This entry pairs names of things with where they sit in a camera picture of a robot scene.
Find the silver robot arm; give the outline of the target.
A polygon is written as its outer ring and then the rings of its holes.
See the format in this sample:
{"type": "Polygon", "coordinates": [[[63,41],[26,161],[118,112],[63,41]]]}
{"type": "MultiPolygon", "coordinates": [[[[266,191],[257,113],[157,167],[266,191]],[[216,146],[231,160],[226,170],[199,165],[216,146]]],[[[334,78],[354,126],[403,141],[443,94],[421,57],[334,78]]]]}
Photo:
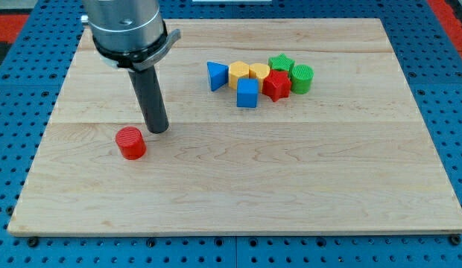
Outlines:
{"type": "Polygon", "coordinates": [[[158,0],[83,0],[83,7],[95,47],[118,68],[151,68],[181,38],[167,30],[158,0]]]}

